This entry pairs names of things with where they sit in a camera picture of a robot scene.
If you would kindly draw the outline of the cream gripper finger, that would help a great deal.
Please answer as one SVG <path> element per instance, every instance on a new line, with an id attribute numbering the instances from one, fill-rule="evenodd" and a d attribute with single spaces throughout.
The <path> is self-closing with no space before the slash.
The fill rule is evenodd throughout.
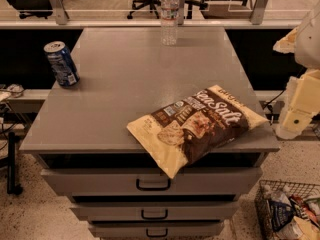
<path id="1" fill-rule="evenodd" d="M 294 53 L 297 30 L 298 28 L 295 27 L 286 36 L 278 40 L 274 44 L 273 50 L 283 54 Z"/>
<path id="2" fill-rule="evenodd" d="M 276 135 L 281 139 L 294 139 L 310 124 L 313 117 L 308 114 L 291 111 L 288 106 L 288 88 L 286 100 L 281 110 L 279 123 L 276 126 Z"/>

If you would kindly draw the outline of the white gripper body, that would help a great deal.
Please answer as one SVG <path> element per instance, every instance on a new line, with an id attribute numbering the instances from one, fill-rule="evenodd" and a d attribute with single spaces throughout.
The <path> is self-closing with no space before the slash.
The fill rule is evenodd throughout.
<path id="1" fill-rule="evenodd" d="M 320 70 L 308 69 L 299 78 L 290 77 L 287 84 L 291 111 L 314 117 L 320 113 Z"/>

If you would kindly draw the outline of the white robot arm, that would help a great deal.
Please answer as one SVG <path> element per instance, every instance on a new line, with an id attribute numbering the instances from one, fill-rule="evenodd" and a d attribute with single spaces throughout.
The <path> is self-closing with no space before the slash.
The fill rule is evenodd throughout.
<path id="1" fill-rule="evenodd" d="M 276 42 L 273 50 L 293 53 L 296 63 L 306 68 L 299 78 L 289 78 L 285 105 L 275 130 L 281 139 L 294 139 L 320 113 L 320 2 L 299 26 Z"/>

